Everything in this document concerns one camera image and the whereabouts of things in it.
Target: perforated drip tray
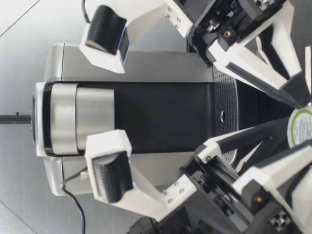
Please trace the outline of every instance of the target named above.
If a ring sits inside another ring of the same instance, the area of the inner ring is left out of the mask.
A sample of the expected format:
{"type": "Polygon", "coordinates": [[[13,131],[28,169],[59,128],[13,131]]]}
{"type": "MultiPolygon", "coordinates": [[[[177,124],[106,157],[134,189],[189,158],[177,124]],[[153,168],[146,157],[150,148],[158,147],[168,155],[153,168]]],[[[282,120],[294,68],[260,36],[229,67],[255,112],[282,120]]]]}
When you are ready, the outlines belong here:
{"type": "MultiPolygon", "coordinates": [[[[216,136],[235,132],[238,130],[238,95],[237,83],[234,78],[213,67],[214,74],[214,111],[216,136]]],[[[224,154],[232,164],[237,150],[224,154]]]]}

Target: silver cylinder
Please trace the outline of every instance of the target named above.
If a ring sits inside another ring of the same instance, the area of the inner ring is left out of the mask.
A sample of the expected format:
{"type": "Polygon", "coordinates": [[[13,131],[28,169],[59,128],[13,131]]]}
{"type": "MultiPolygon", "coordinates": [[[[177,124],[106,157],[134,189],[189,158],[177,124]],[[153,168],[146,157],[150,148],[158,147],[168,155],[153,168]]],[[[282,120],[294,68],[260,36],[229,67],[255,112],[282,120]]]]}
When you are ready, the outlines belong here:
{"type": "Polygon", "coordinates": [[[50,129],[56,155],[76,155],[77,84],[54,84],[50,102],[50,129]]]}
{"type": "Polygon", "coordinates": [[[76,137],[79,150],[86,147],[88,135],[115,128],[114,91],[78,88],[76,95],[76,137]]]}
{"type": "Polygon", "coordinates": [[[114,91],[54,84],[50,121],[54,153],[77,155],[85,150],[88,135],[114,130],[114,91]]]}

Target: robotic hand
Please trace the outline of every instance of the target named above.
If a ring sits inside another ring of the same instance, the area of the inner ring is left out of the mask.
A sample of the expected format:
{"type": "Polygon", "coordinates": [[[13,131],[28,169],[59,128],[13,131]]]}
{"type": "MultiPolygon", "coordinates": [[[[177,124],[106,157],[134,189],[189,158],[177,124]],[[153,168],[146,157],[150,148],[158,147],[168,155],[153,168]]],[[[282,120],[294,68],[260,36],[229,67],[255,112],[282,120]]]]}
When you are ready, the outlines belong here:
{"type": "Polygon", "coordinates": [[[222,223],[217,231],[310,233],[312,142],[282,151],[288,120],[207,140],[163,193],[131,165],[124,131],[89,136],[85,158],[94,197],[162,224],[200,194],[213,209],[204,213],[207,224],[222,223]],[[223,158],[223,153],[246,147],[250,152],[241,151],[231,165],[223,158]]]}
{"type": "Polygon", "coordinates": [[[311,72],[302,72],[290,37],[293,13],[288,0],[118,0],[97,8],[80,50],[93,65],[125,73],[131,44],[165,17],[208,66],[299,109],[311,101],[311,72]]]}

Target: brass screw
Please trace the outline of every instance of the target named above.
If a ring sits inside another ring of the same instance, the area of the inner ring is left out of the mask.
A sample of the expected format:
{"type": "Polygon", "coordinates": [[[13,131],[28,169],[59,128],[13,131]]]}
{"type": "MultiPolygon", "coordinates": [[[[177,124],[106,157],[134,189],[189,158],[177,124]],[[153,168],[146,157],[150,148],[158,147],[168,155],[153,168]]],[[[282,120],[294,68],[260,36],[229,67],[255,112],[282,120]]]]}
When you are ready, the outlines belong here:
{"type": "Polygon", "coordinates": [[[262,198],[260,196],[255,196],[253,199],[255,202],[258,202],[258,203],[262,202],[262,198]]]}
{"type": "Polygon", "coordinates": [[[225,32],[224,32],[224,36],[225,36],[226,38],[229,38],[231,35],[232,35],[232,33],[231,33],[230,31],[225,31],[225,32]]]}

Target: power cord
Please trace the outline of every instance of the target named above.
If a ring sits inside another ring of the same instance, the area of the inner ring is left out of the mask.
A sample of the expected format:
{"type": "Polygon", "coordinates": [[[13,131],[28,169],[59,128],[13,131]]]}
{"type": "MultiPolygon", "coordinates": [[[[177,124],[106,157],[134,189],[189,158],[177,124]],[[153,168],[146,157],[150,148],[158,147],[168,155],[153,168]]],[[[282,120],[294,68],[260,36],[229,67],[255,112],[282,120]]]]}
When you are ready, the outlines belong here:
{"type": "Polygon", "coordinates": [[[81,2],[81,8],[82,8],[82,12],[83,12],[83,16],[84,19],[86,20],[87,23],[90,23],[89,17],[88,17],[88,13],[86,11],[86,5],[85,5],[86,0],[82,0],[81,2]]]}
{"type": "Polygon", "coordinates": [[[79,204],[78,200],[76,199],[76,197],[70,193],[67,189],[66,189],[66,183],[79,177],[80,174],[82,172],[85,172],[87,171],[88,168],[85,167],[83,168],[81,171],[77,172],[76,174],[68,177],[67,179],[65,179],[62,183],[61,183],[61,188],[62,190],[64,191],[65,194],[67,194],[68,196],[70,196],[70,198],[72,199],[72,201],[74,202],[74,204],[76,205],[76,207],[78,208],[79,210],[79,213],[80,213],[80,216],[81,216],[81,221],[82,221],[82,234],[85,234],[86,233],[86,218],[84,216],[84,211],[83,211],[83,208],[81,207],[81,205],[79,204]]]}

